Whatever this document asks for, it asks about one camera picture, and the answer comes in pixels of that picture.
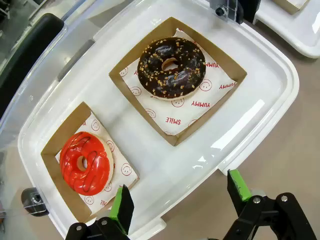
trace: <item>white tray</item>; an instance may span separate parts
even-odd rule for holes
[[[248,73],[223,107],[180,145],[168,144],[109,78],[110,70],[168,17],[186,23],[223,49]],[[18,138],[24,167],[63,237],[76,222],[58,193],[40,152],[68,115],[85,101],[99,117],[140,181],[130,191],[130,239],[148,239],[165,227],[161,216],[214,171],[238,167],[296,98],[293,64],[246,24],[217,18],[198,0],[136,0],[94,36],[96,43],[39,101]]]
[[[261,0],[253,24],[261,21],[279,34],[299,53],[320,57],[320,1],[310,0],[305,8],[291,15],[272,0]]]

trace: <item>red glaze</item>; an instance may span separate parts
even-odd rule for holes
[[[78,158],[84,156],[87,168],[81,171]],[[73,135],[60,153],[60,169],[63,179],[77,193],[92,196],[100,193],[110,176],[110,160],[100,140],[85,131]]]

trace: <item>brown cardboard tray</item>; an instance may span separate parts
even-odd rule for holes
[[[155,123],[155,121],[149,116],[144,107],[139,103],[139,101],[130,91],[129,87],[124,82],[119,73],[132,62],[140,58],[142,50],[144,50],[145,47],[149,43],[151,43],[151,41],[172,37],[176,33],[177,28],[194,39],[218,63],[218,65],[225,71],[225,73],[235,82],[237,82],[237,84],[197,121],[195,121],[193,124],[191,124],[189,127],[181,131],[177,135],[172,136],[165,134],[165,132],[162,131],[161,128]],[[218,109],[239,87],[241,82],[245,79],[246,75],[247,72],[215,44],[210,42],[208,39],[206,39],[200,33],[196,32],[191,27],[173,17],[166,19],[153,31],[146,35],[120,60],[120,62],[109,73],[111,80],[119,88],[122,94],[128,99],[128,101],[135,107],[135,109],[165,140],[168,141],[168,143],[173,146],[177,146],[182,141],[184,141],[198,128],[200,128],[213,114],[215,114],[215,112],[218,111]]]
[[[302,10],[309,2],[309,0],[305,0],[305,2],[302,5],[294,5],[287,0],[273,0],[273,1],[291,15]]]
[[[91,115],[91,112],[93,111],[88,107],[88,105],[82,102],[55,131],[41,152],[43,162],[57,190],[74,217],[80,223],[86,223],[103,211],[109,209],[114,201],[114,199],[110,200],[104,208],[91,215],[91,210],[81,199],[79,194],[73,191],[62,178],[60,164],[55,157],[62,149],[65,142],[75,134],[84,121]],[[139,179],[133,182],[128,188],[131,189],[138,180]]]

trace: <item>chocolate donut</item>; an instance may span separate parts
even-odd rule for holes
[[[175,69],[164,70],[174,62]],[[199,47],[181,37],[153,41],[140,57],[137,67],[142,86],[153,96],[173,100],[192,93],[206,74],[206,60]]]

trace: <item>plastic container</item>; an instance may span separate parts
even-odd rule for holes
[[[109,78],[116,63],[168,17],[204,35],[248,73],[221,109],[176,147],[151,128]],[[135,209],[129,237],[142,240],[162,230],[161,216],[214,171],[226,174],[237,168],[298,94],[297,71],[283,53],[245,23],[219,19],[203,1],[136,0],[93,39],[96,43],[64,79],[49,86],[18,137],[25,170],[64,238],[76,219],[55,188],[40,152],[82,101],[96,113],[139,173],[140,181],[131,190]]]
[[[82,45],[101,29],[101,26],[93,24],[88,18],[95,16],[97,9],[107,11],[116,6],[115,9],[119,11],[128,4],[117,5],[118,3],[117,0],[108,2],[97,0],[90,7],[79,6],[79,9],[71,15],[72,19],[65,20],[60,34],[29,71],[0,119],[0,222],[1,218],[4,218],[4,224],[0,224],[0,239],[37,239],[38,235],[52,227],[44,225],[39,230],[38,222],[41,220],[29,216],[23,208],[22,191],[35,185],[21,162],[18,135],[39,100],[43,96],[48,96],[54,89],[62,68]],[[106,22],[116,13],[108,10]]]
[[[291,15],[273,0],[261,0],[253,24],[261,21],[279,34],[299,53],[320,57],[320,1],[309,0],[306,6]]]

